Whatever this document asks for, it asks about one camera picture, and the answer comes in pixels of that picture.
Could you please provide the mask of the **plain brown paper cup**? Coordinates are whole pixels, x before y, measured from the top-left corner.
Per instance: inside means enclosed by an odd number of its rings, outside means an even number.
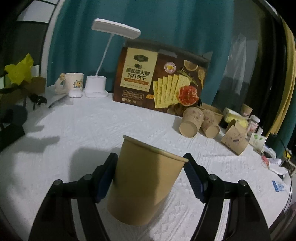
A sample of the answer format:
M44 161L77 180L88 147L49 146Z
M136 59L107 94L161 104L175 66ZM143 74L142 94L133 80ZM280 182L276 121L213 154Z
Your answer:
M170 193L186 158L123 136L107 208L127 225L150 222Z

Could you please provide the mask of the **floral brown paper cup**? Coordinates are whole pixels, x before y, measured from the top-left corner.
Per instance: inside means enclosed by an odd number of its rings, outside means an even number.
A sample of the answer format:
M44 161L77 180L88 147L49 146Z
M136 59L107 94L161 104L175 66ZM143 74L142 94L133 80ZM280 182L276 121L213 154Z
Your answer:
M235 154L240 155L248 145L246 136L246 129L238 121L232 120L228 124L221 142Z
M204 109L202 110L204 114L204 121L201 125L201 129L205 136L208 138L215 138L220 133L220 128L215 118L213 111Z
M187 138L196 136L201 128L204 118L205 116L201 109L197 107L187 108L183 113L182 122L179 126L180 133Z

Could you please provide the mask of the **floral brown paper cup middle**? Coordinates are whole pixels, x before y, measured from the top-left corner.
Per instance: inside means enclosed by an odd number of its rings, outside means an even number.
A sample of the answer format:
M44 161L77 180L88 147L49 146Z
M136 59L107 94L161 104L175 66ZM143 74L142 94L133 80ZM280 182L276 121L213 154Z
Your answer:
M220 133L220 128L215 118L213 111L204 109L202 110L204 114L204 121L201 125L201 129L205 136L208 138L215 138Z

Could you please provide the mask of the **floral brown paper cup left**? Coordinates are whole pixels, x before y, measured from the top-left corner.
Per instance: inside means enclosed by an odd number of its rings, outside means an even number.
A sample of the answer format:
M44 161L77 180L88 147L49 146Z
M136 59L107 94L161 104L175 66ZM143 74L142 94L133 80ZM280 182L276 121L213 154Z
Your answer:
M179 126L180 133L187 138L196 136L201 128L204 118L205 116L201 109L197 107L187 108L183 113L182 122Z

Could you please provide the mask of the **blue white card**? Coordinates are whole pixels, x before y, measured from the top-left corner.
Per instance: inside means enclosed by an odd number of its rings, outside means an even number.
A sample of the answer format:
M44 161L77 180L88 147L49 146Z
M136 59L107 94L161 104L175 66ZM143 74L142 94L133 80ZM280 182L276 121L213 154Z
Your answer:
M275 192L284 192L286 191L286 185L283 182L271 181L274 187Z

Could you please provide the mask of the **white tube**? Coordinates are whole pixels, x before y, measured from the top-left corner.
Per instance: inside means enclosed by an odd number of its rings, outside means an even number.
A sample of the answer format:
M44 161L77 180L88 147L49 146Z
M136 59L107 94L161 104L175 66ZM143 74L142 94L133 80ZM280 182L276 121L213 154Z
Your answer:
M282 163L282 160L279 158L267 158L270 164L276 165L276 166L280 166Z

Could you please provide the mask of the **teal curtain right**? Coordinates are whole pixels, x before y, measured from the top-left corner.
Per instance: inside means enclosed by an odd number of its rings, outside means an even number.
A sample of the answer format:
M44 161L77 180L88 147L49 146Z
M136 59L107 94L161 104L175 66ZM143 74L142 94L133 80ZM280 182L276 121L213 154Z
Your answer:
M295 153L295 109L287 113L271 147L276 152L277 158L281 158L285 149Z

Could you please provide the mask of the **teal curtain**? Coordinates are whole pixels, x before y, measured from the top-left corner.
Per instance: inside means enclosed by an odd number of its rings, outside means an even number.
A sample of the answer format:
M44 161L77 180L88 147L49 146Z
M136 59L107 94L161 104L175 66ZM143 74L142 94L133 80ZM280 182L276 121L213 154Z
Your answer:
M92 30L107 19L141 30L141 38L212 53L201 99L212 103L222 80L231 44L234 1L64 1L51 39L47 84L60 73L96 73L113 89L124 39Z
M295 109L287 113L271 147L276 152L277 158L281 158L285 149L295 153Z

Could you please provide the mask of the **white textured tablecloth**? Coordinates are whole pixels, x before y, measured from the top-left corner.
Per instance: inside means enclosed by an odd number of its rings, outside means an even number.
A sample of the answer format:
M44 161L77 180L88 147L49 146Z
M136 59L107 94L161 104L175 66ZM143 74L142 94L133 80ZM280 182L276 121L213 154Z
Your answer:
M181 118L113 101L112 97L68 98L48 108L26 102L25 135L1 152L1 209L22 240L29 238L35 216L52 183L71 182L92 173L110 153L119 161L114 186L131 182L126 206L109 190L97 206L112 240L189 240L204 204L194 196L184 171L167 192L158 192L172 163L143 142L177 156L190 153L197 164L224 181L250 185L268 225L288 200L289 186L265 168L251 146L237 155L217 138L179 133Z

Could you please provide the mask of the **pink labelled jar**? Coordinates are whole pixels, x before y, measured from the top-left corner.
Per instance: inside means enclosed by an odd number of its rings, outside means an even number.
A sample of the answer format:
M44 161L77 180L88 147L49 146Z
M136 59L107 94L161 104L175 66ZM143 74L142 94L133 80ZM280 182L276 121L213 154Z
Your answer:
M250 119L248 121L248 126L247 126L247 136L251 136L252 133L256 131L260 123L260 119L256 117L254 114L250 116Z

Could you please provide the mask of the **yellow curtain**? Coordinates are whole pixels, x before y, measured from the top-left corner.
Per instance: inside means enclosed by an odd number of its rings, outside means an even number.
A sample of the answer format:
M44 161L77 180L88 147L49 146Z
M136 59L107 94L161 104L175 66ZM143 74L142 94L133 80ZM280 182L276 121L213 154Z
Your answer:
M295 88L295 39L291 29L288 27L285 20L282 17L280 17L280 19L285 30L287 42L287 70L280 107L271 128L266 134L266 137L268 137L270 134L278 134L278 131L280 130L280 127L288 112L288 108L290 107L293 91Z

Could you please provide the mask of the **yellow tissue pack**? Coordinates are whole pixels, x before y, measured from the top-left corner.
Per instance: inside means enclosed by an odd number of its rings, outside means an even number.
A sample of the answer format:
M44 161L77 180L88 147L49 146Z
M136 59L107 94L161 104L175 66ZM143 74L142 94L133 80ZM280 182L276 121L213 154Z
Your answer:
M224 118L224 121L227 123L230 123L232 120L235 120L243 128L247 128L248 126L248 118L241 116L239 113L229 108L224 108L223 118Z

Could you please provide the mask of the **white cartoon mug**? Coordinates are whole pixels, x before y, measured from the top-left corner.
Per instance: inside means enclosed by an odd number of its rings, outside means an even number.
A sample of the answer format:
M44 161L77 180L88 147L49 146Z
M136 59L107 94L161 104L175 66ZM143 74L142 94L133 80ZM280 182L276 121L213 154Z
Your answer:
M82 97L83 92L83 73L61 73L55 82L57 94L67 94L71 98Z

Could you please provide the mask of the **yellow plastic bag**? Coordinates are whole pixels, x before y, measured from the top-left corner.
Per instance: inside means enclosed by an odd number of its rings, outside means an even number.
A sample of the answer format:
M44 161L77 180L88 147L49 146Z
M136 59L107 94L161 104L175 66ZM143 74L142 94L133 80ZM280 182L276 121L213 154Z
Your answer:
M20 85L23 81L31 83L31 69L34 64L32 56L28 53L17 65L10 64L5 66L4 70L12 84Z

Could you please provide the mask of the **teal curtain left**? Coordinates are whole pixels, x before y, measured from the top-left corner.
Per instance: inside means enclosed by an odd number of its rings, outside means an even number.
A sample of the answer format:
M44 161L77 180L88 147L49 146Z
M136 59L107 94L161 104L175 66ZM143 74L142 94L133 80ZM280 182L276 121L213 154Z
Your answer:
M212 53L201 99L212 103L222 80L231 44L234 1L64 1L51 39L47 84L60 73L96 73L113 89L124 39L92 30L107 19L141 30L141 38Z

